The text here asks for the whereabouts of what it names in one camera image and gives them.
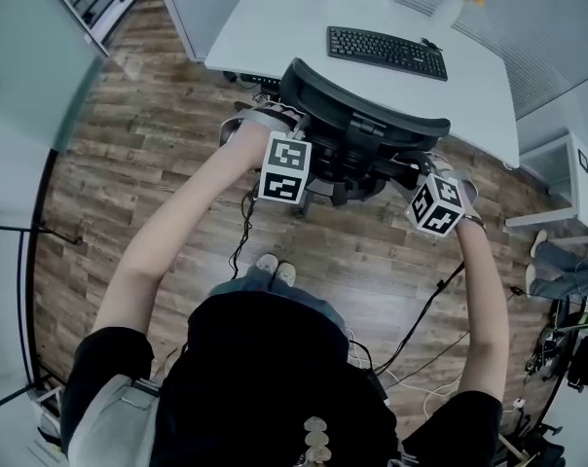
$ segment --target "wooden floorboard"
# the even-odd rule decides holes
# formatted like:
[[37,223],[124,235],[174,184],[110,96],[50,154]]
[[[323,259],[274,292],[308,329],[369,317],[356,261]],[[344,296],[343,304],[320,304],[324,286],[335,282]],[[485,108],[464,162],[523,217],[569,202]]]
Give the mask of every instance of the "wooden floorboard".
[[[69,150],[58,158],[44,208],[48,226],[81,234],[85,241],[71,246],[41,235],[37,247],[37,352],[64,378],[133,234],[216,149],[220,123],[235,112],[233,101],[251,98],[250,91],[188,61],[162,0],[139,0],[109,40],[108,50],[110,59]],[[549,198],[524,172],[508,171],[455,139],[440,143],[438,151],[467,169],[480,190],[476,207],[489,226],[506,292],[510,285],[523,287],[534,230],[510,231],[503,222],[551,209]],[[185,341],[187,317],[209,289],[231,277],[227,259],[241,235],[239,202],[254,179],[246,175],[214,202],[166,275],[149,332],[154,368]],[[286,205],[260,201],[239,263],[244,271],[266,252],[293,263],[297,283],[330,300],[382,363],[435,284],[460,263],[455,237],[417,233],[404,211],[405,202],[393,190],[341,209],[318,200],[304,221],[292,218]],[[513,298],[508,307],[511,360],[504,407],[524,396],[527,411],[537,417],[553,382],[535,377],[524,389],[524,366],[549,306]],[[432,305],[391,370],[406,376],[467,329],[460,276]],[[467,345],[468,337],[407,383],[433,389],[452,382],[461,372]],[[389,385],[392,378],[385,374],[382,381]],[[398,433],[405,437],[424,422],[425,394],[394,386],[389,396]],[[352,401],[356,406],[356,396]],[[432,397],[428,409],[432,412],[444,401]],[[516,418],[506,413],[504,422],[509,426]]]

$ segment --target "jeans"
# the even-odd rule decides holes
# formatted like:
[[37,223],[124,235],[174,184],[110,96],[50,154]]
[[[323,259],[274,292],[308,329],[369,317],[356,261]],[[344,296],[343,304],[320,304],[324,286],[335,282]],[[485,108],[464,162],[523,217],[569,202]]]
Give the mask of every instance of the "jeans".
[[588,261],[582,262],[579,256],[551,242],[538,244],[536,260],[561,271],[562,275],[552,281],[537,279],[530,287],[530,294],[559,300],[566,299],[569,294],[588,296]]
[[283,280],[279,280],[276,277],[270,275],[267,271],[258,269],[257,267],[251,267],[248,269],[246,275],[242,278],[234,278],[229,282],[219,284],[214,287],[209,297],[217,296],[219,294],[229,294],[237,291],[264,291],[276,294],[283,298],[287,298],[292,301],[296,301],[301,305],[315,309],[318,313],[323,314],[335,325],[337,325],[345,336],[346,333],[346,322],[344,318],[332,307],[328,302],[319,300],[312,296],[310,293],[303,289],[297,289],[296,287],[290,287]]

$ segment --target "person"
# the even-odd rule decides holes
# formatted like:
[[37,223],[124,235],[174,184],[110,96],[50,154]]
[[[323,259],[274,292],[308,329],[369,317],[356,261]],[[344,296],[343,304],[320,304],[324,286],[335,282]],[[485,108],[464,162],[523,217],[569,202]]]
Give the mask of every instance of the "person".
[[588,260],[552,244],[546,230],[537,234],[530,255],[535,261],[550,265],[561,275],[555,280],[538,278],[536,266],[530,263],[526,268],[528,294],[556,300],[564,300],[572,294],[588,297]]
[[[369,371],[348,363],[342,317],[294,288],[295,268],[271,255],[246,277],[217,286],[191,314],[187,347],[157,391],[151,443],[129,446],[149,427],[136,426],[132,411],[115,422],[105,396],[97,418],[94,404],[118,376],[145,388],[140,379],[153,359],[146,335],[161,280],[209,206],[261,167],[268,139],[266,128],[243,122],[129,244],[67,382],[60,422],[71,465],[386,467],[413,457],[424,467],[493,465],[508,320],[485,231],[466,219],[457,232],[471,332],[459,391],[404,442]],[[124,395],[122,402],[139,411],[148,407],[141,400]],[[129,449],[142,460],[118,460]]]

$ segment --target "shoe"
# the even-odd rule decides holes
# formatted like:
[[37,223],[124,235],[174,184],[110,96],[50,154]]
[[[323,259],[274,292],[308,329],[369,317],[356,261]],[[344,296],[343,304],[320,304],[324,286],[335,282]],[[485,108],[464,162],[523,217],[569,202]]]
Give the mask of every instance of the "shoe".
[[529,298],[532,297],[532,284],[536,280],[536,267],[530,263],[526,268],[526,294]]
[[255,266],[261,271],[267,271],[270,275],[274,275],[276,267],[278,267],[278,258],[273,254],[265,254],[257,260]]
[[535,258],[536,257],[536,248],[538,247],[539,244],[541,244],[545,241],[547,241],[547,231],[545,229],[543,229],[536,236],[536,240],[534,241],[532,249],[530,250],[530,256]]
[[294,265],[281,263],[276,269],[275,278],[282,280],[289,287],[294,287],[294,282],[296,281],[296,269],[294,268]]

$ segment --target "black t-shirt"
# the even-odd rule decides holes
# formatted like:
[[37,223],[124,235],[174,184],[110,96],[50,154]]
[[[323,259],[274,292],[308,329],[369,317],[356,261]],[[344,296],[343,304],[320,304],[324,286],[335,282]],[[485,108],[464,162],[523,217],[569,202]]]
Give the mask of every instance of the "black t-shirt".
[[[160,393],[151,466],[290,467],[305,453],[305,421],[327,423],[327,465],[386,467],[397,452],[396,419],[370,380],[347,363],[349,342],[315,310],[263,292],[210,298],[189,320],[188,348]],[[76,351],[61,415],[62,444],[113,376],[148,378],[144,335],[101,329]],[[451,459],[492,465],[499,400],[461,393],[404,442],[423,467]]]

